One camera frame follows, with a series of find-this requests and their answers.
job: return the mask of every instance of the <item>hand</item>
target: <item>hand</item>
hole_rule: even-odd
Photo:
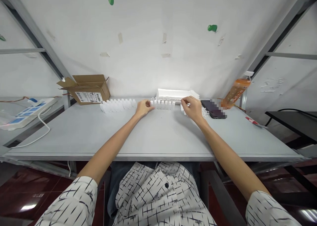
[[[197,100],[193,96],[185,97],[181,100],[182,106],[184,108],[185,113],[190,117],[195,123],[197,121],[203,120],[203,116],[201,113],[201,102]]]
[[[155,109],[155,107],[150,106],[150,101],[148,99],[144,99],[138,102],[138,107],[136,108],[135,115],[139,118],[142,118],[153,109]]]

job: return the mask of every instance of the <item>forearm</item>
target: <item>forearm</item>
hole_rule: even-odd
[[[218,162],[248,201],[254,191],[260,190],[269,194],[254,172],[229,147],[229,145],[202,118],[196,122],[205,135]]]
[[[89,176],[99,184],[104,173],[116,157],[127,137],[141,117],[134,115],[90,159],[77,177]]]

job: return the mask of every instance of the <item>person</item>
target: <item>person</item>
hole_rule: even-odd
[[[138,121],[149,111],[148,100],[138,103],[135,114],[91,158],[70,186],[49,206],[36,225],[91,225],[97,186]],[[186,114],[203,132],[215,157],[248,201],[248,225],[299,225],[270,195],[244,161],[209,126],[201,102],[183,98]],[[199,183],[190,163],[132,163],[112,168],[108,213],[113,225],[216,225],[199,198]]]

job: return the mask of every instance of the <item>black table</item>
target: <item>black table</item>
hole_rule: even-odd
[[[317,116],[317,112],[308,112]],[[302,137],[302,141],[317,144],[317,118],[297,111],[267,111],[269,117]]]
[[[309,114],[317,116],[317,112],[308,112]],[[317,118],[311,117],[304,113],[297,111],[267,111],[265,112],[272,119],[281,123],[300,137],[286,143],[287,146],[293,149],[300,149],[311,144],[317,144]],[[317,187],[311,183],[301,172],[293,166],[284,167],[308,192],[299,192],[296,195],[289,193],[281,193],[274,198],[280,203],[289,205],[317,207]],[[307,166],[301,169],[310,173],[316,173],[316,166]]]

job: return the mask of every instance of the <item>metal rack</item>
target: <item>metal rack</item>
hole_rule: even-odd
[[[253,71],[254,74],[251,79],[259,73],[265,63],[270,57],[287,57],[287,58],[299,58],[299,59],[310,59],[317,60],[317,55],[308,54],[291,54],[291,53],[276,53],[275,50],[290,34],[293,28],[307,13],[310,7],[316,2],[316,0],[297,0],[293,7],[290,9],[288,14],[282,20],[278,28],[274,31],[270,39],[264,45],[262,50],[259,52],[253,63],[250,65],[248,71]],[[243,109],[246,108],[247,102],[247,91],[243,93],[240,98],[239,106]]]
[[[0,54],[20,54],[20,53],[39,53],[46,61],[49,67],[53,70],[56,76],[64,81],[66,77],[72,78],[57,54],[50,46],[24,5],[20,0],[0,0],[7,12],[11,15],[13,20],[18,24],[24,34],[28,37],[31,43],[34,45],[33,49],[2,49]],[[70,107],[70,96],[64,95],[64,109]],[[0,146],[0,153],[4,154],[10,149],[4,146]],[[53,164],[43,161],[16,161],[14,159],[1,159],[15,165],[23,165],[30,168],[38,169],[41,171],[49,172],[55,175],[68,177],[68,170],[57,167]],[[76,172],[76,164],[74,161],[70,161],[70,168],[72,172]]]

